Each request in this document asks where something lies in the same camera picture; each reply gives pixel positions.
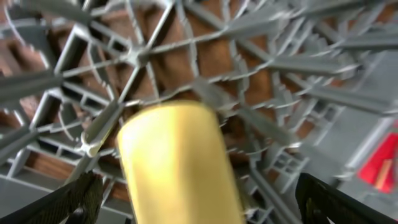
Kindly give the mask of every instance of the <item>yellow tube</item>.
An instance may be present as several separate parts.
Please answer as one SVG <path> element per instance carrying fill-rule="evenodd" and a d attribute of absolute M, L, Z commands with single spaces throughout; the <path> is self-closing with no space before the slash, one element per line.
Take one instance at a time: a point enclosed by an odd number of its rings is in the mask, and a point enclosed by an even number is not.
<path fill-rule="evenodd" d="M 138 224 L 242 224 L 215 114 L 194 101 L 148 108 L 118 134 Z"/>

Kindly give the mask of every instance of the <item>gray plastic frame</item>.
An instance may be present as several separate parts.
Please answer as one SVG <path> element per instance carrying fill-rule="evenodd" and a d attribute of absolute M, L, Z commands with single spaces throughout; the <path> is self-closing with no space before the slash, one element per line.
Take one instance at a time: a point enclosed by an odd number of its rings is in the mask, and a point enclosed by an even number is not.
<path fill-rule="evenodd" d="M 255 217 L 248 217 L 248 222 L 300 223 L 298 216 L 290 210 L 290 205 L 284 202 L 283 197 L 283 194 L 294 186 L 299 173 L 306 170 L 322 179 L 339 180 L 347 180 L 353 175 L 352 167 L 345 166 L 345 161 L 331 159 L 328 153 L 313 146 L 317 145 L 319 139 L 327 138 L 343 108 L 349 107 L 361 113 L 390 118 L 390 122 L 398 112 L 394 98 L 386 100 L 351 91 L 350 88 L 328 86 L 333 79 L 348 79 L 347 86 L 363 82 L 368 77 L 367 72 L 369 73 L 377 66 L 379 54 L 375 52 L 397 48 L 398 42 L 395 41 L 398 38 L 397 27 L 394 24 L 374 23 L 384 6 L 392 2 L 394 1 L 367 1 L 365 5 L 365 2 L 359 0 L 338 3 L 246 0 L 243 1 L 237 13 L 231 15 L 229 0 L 223 0 L 221 1 L 223 20 L 214 16 L 199 3 L 183 0 L 144 3 L 142 1 L 110 1 L 106 6 L 100 7 L 95 7 L 95 0 L 86 0 L 81 6 L 78 3 L 77 5 L 63 3 L 68 10 L 60 10 L 54 1 L 49 0 L 37 0 L 35 4 L 29 0 L 14 2 L 5 7 L 8 23 L 1 26 L 0 38 L 17 38 L 24 45 L 40 52 L 45 70 L 34 74 L 18 74 L 19 71 L 13 71 L 16 75 L 0 79 L 0 108 L 14 113 L 21 124 L 18 130 L 0 127 L 3 133 L 0 140 L 1 177 L 47 191 L 54 190 L 62 184 L 24 167 L 30 151 L 46 154 L 74 165 L 75 170 L 66 183 L 76 179 L 82 172 L 94 169 L 95 172 L 104 176 L 104 181 L 110 181 L 104 191 L 103 208 L 132 218 L 128 203 L 116 202 L 113 198 L 108 199 L 115 182 L 126 183 L 121 170 L 112 169 L 98 162 L 102 156 L 113 155 L 118 158 L 118 150 L 111 148 L 98 151 L 113 126 L 116 123 L 123 124 L 124 121 L 120 118 L 123 109 L 161 103 L 178 93 L 193 90 L 225 119 L 239 116 L 245 122 L 247 144 L 243 147 L 232 147 L 228 151 L 246 153 L 251 158 L 250 168 L 240 174 L 245 180 L 244 188 L 248 195 L 258 190 L 266 201 L 265 205 L 256 208 Z M 148 41 L 143 37 L 133 10 L 147 3 L 164 8 L 164 14 Z M 127 10 L 136 33 L 137 43 L 91 20 L 93 17 L 120 9 Z M 45 20 L 33 18 L 29 10 L 51 12 L 61 17 L 48 23 Z M 184 28 L 186 40 L 156 46 L 156 39 L 171 10 L 176 10 L 176 16 Z M 214 27 L 216 31 L 194 37 L 185 11 L 197 16 Z M 338 18 L 337 30 L 321 20 L 327 16 Z M 348 21 L 356 16 L 358 16 L 357 23 L 348 29 Z M 71 21 L 74 25 L 67 43 L 60 58 L 55 58 L 47 42 L 46 30 L 64 26 Z M 88 27 L 108 36 L 109 42 L 94 38 Z M 245 40 L 264 34 L 268 36 L 268 52 Z M 198 69 L 196 44 L 218 38 L 230 40 L 229 51 L 234 70 L 205 80 L 200 76 Z M 81 41 L 88 43 L 90 66 L 67 69 Z M 116 42 L 127 51 L 120 52 L 113 48 Z M 237 45 L 264 63 L 249 68 L 238 53 Z M 116 59 L 102 61 L 98 48 L 115 56 Z M 160 92 L 156 85 L 154 70 L 147 57 L 177 48 L 188 50 L 187 56 L 190 59 L 195 81 L 175 90 Z M 104 67 L 122 62 L 132 65 L 134 70 L 121 95 L 117 97 Z M 144 67 L 151 79 L 154 95 L 126 101 L 127 92 L 139 70 Z M 249 77 L 263 69 L 272 70 L 274 97 L 263 103 L 248 106 L 245 104 L 244 94 L 250 85 Z M 69 80 L 87 71 L 93 72 L 96 80 L 107 90 L 107 96 Z M 288 78 L 302 90 L 290 92 L 281 83 L 281 76 Z M 236 99 L 213 85 L 216 82 L 233 80 L 239 81 Z M 18 103 L 18 99 L 39 93 L 43 95 L 36 114 L 30 121 Z M 49 106 L 54 98 L 62 102 L 58 114 L 60 122 L 39 126 L 40 121 L 49 112 Z M 73 105 L 86 111 L 86 115 L 79 117 Z M 233 110 L 235 105 L 239 105 L 239 109 Z M 256 109 L 259 108 L 275 110 L 276 123 L 258 113 Z M 91 124 L 83 129 L 83 122 L 90 119 L 93 120 Z M 303 141 L 294 132 L 304 121 L 312 122 L 316 128 Z M 253 128 L 266 138 L 256 139 Z M 269 144 L 269 138 L 274 140 L 272 144 Z M 46 143 L 47 147 L 40 145 L 40 142 Z M 294 153 L 291 153 L 292 148 L 296 148 Z M 267 151 L 267 154 L 262 158 L 261 153 L 264 151 Z M 361 150 L 354 152 L 353 156 L 355 153 L 364 154 Z M 319 171 L 319 167 L 327 167 L 328 172 Z M 265 175 L 270 170 L 279 174 L 273 184 L 269 183 Z"/>

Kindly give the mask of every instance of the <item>black object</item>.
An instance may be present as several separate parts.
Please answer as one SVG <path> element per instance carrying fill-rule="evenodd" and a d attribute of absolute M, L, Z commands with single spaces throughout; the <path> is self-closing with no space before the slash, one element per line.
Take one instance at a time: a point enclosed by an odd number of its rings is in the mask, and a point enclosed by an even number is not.
<path fill-rule="evenodd" d="M 310 174 L 301 174 L 296 200 L 303 224 L 397 223 Z"/>
<path fill-rule="evenodd" d="M 92 172 L 24 208 L 0 218 L 0 224 L 95 224 L 101 208 L 103 185 Z"/>

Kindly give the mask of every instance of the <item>wooden floor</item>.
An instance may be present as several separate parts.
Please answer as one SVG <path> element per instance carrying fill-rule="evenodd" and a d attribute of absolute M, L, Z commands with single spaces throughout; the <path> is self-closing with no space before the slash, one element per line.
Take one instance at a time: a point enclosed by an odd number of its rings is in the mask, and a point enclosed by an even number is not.
<path fill-rule="evenodd" d="M 239 1 L 231 1 L 232 13 L 237 10 L 238 2 Z M 219 1 L 206 1 L 204 2 L 204 5 L 220 19 L 222 18 L 220 11 L 221 4 Z M 386 21 L 388 18 L 390 18 L 392 12 L 392 8 L 386 9 L 383 15 L 379 18 L 379 20 Z M 146 11 L 137 11 L 136 13 L 141 28 L 143 29 L 144 35 L 148 40 L 148 37 L 150 37 L 151 33 L 153 33 L 156 24 L 162 15 L 162 10 L 150 9 Z M 192 25 L 195 36 L 207 34 L 214 31 L 211 27 L 208 27 L 204 23 L 200 22 L 196 17 L 190 15 L 188 12 L 187 14 L 188 20 Z M 134 35 L 134 31 L 131 27 L 131 23 L 127 18 L 126 12 L 115 12 L 112 15 L 101 18 L 101 20 L 113 30 L 118 31 L 122 36 L 130 37 L 133 40 L 136 38 Z M 4 13 L 2 11 L 0 13 L 0 21 L 6 21 Z M 183 29 L 180 25 L 180 21 L 178 20 L 178 18 L 172 19 L 168 25 L 169 28 L 164 34 L 164 39 L 161 43 L 157 44 L 166 44 L 184 39 Z M 51 41 L 58 55 L 60 53 L 60 49 L 65 44 L 69 31 L 70 28 L 67 28 L 60 30 L 51 30 L 49 33 L 49 40 Z M 266 37 L 264 36 L 253 38 L 251 39 L 251 41 L 262 49 L 267 48 Z M 252 57 L 247 52 L 241 49 L 239 50 L 239 53 L 241 53 L 244 59 L 246 59 L 249 67 L 261 63 L 260 60 Z M 188 61 L 187 56 L 188 52 L 185 49 L 181 49 L 175 50 L 173 52 L 168 52 L 166 54 L 162 54 L 150 59 L 154 66 L 157 84 L 160 90 L 172 90 L 193 80 L 193 74 L 190 69 L 190 62 Z M 102 54 L 102 57 L 109 58 L 109 55 Z M 79 65 L 88 65 L 88 60 L 85 54 Z M 204 77 L 212 77 L 220 73 L 231 71 L 233 69 L 233 66 L 229 56 L 228 41 L 221 39 L 198 44 L 198 65 L 200 69 L 200 74 Z M 13 73 L 18 73 L 21 71 L 24 72 L 41 70 L 43 68 L 43 65 L 37 52 L 32 52 L 30 48 L 22 46 L 16 40 L 2 40 L 0 42 L 0 68 L 5 75 L 12 75 Z M 109 77 L 111 78 L 111 82 L 115 86 L 117 92 L 120 93 L 132 72 L 132 67 L 128 65 L 120 65 L 110 66 L 106 69 L 109 73 Z M 150 81 L 146 72 L 143 72 L 141 74 L 140 79 L 140 84 L 135 86 L 135 90 L 131 91 L 128 94 L 128 99 L 142 98 L 153 94 L 153 89 L 151 88 Z M 105 89 L 103 89 L 90 74 L 80 76 L 78 82 L 82 82 L 90 88 L 106 94 Z M 291 85 L 291 83 L 286 83 L 286 85 L 293 91 L 298 90 L 297 87 Z M 220 83 L 220 86 L 231 94 L 237 95 L 236 83 Z M 249 90 L 246 92 L 247 103 L 252 105 L 268 100 L 271 97 L 272 88 L 268 71 L 262 70 L 257 74 L 251 76 L 250 87 Z M 198 99 L 191 92 L 182 93 L 175 97 L 175 99 L 183 98 L 193 100 Z M 39 99 L 40 96 L 33 96 L 21 100 L 24 109 L 30 117 L 33 117 Z M 260 111 L 274 119 L 274 113 L 272 110 L 261 109 Z M 135 112 L 136 111 L 134 110 L 128 109 L 124 112 L 123 116 L 125 118 L 128 118 Z M 12 116 L 5 115 L 4 113 L 0 113 L 0 123 L 17 126 L 16 119 L 12 118 Z M 232 130 L 230 133 L 225 134 L 225 139 L 228 145 L 236 144 L 244 140 L 245 136 L 239 118 L 230 119 L 227 125 L 229 126 L 229 129 Z M 298 131 L 298 135 L 303 138 L 312 128 L 313 127 L 310 123 L 306 123 Z M 114 145 L 114 134 L 117 132 L 117 130 L 118 128 L 116 128 L 113 136 L 111 136 L 106 142 L 105 147 Z M 236 154 L 233 154 L 231 159 L 234 164 L 240 164 L 247 161 L 244 156 Z M 112 158 L 108 157 L 104 158 L 104 160 L 118 166 L 118 161 L 115 161 Z M 26 166 L 32 167 L 44 174 L 50 175 L 57 179 L 66 179 L 73 170 L 73 167 L 71 165 L 62 163 L 56 159 L 52 159 L 50 157 L 35 152 L 33 152 L 29 157 Z M 122 200 L 128 200 L 126 186 L 123 184 L 116 184 L 113 192 L 111 193 L 111 196 L 120 198 Z"/>

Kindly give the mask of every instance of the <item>red object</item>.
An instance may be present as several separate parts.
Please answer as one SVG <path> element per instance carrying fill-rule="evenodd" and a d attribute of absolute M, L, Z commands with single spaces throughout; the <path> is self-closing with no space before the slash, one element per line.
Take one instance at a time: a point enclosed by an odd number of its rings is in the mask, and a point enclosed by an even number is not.
<path fill-rule="evenodd" d="M 384 181 L 384 184 L 380 189 L 381 192 L 391 193 L 394 187 L 393 170 L 396 165 L 394 161 L 396 150 L 398 150 L 398 134 L 391 133 L 378 147 L 365 166 L 363 166 L 358 172 L 358 177 L 368 184 L 374 185 L 384 160 L 392 159 L 392 168 L 388 172 L 387 179 Z"/>

